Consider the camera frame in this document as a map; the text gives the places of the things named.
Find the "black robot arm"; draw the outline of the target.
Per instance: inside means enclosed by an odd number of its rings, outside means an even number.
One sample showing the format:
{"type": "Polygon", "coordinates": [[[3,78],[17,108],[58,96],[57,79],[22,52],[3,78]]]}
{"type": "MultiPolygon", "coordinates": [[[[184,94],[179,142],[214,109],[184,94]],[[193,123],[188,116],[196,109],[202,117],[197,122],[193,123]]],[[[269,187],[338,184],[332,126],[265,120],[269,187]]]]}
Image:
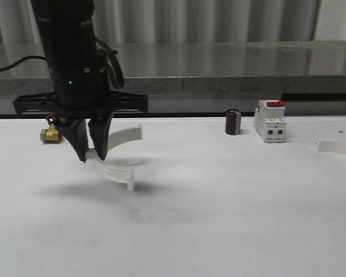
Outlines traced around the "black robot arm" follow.
{"type": "Polygon", "coordinates": [[[112,115],[118,110],[146,112],[145,95],[124,93],[116,52],[95,36],[92,1],[32,1],[32,9],[54,90],[17,97],[17,114],[30,110],[55,114],[54,125],[86,161],[93,142],[107,156],[112,115]]]}

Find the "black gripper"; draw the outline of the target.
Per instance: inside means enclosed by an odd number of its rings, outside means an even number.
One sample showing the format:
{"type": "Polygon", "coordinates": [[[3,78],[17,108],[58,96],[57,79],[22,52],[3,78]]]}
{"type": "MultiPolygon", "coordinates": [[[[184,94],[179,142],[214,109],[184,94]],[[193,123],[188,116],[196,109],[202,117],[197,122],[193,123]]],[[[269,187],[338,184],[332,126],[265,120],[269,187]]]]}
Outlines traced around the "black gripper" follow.
{"type": "Polygon", "coordinates": [[[89,132],[98,157],[105,160],[112,121],[110,112],[148,111],[146,95],[110,90],[109,77],[117,89],[124,87],[119,63],[109,65],[102,62],[76,66],[56,66],[49,63],[48,69],[54,91],[19,96],[13,102],[14,109],[17,114],[35,110],[76,118],[57,118],[57,131],[67,139],[79,160],[84,163],[88,149],[84,118],[92,116],[88,123],[89,132]]]}

